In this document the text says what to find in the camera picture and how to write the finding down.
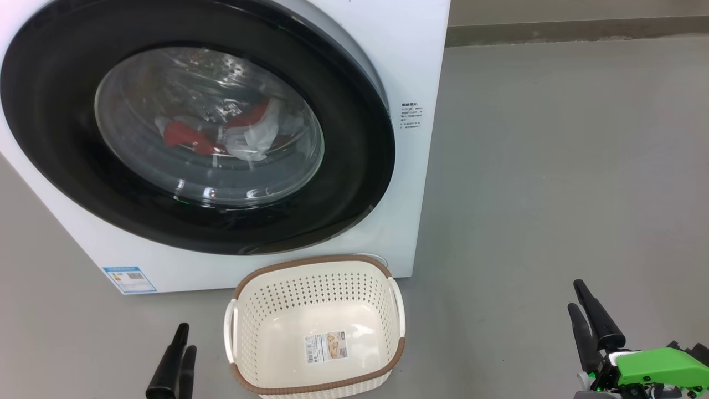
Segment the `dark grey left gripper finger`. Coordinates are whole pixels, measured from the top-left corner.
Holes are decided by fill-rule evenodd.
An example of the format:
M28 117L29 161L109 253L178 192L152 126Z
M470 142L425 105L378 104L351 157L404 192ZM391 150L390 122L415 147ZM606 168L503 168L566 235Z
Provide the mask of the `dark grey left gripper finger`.
M177 398L182 356L188 340L188 324L180 323L145 391L146 398Z
M176 398L191 399L193 397L194 369L197 362L197 347L181 346L178 350Z

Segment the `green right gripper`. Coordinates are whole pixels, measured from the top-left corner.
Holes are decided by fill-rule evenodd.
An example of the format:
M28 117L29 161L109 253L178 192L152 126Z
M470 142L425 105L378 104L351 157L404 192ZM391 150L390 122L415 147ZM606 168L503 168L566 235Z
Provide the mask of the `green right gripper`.
M578 305L568 304L583 370L575 398L707 397L706 347L618 351L625 348L625 335L605 307L582 279L574 281L574 290L587 313L586 319ZM600 351L613 353L601 358Z

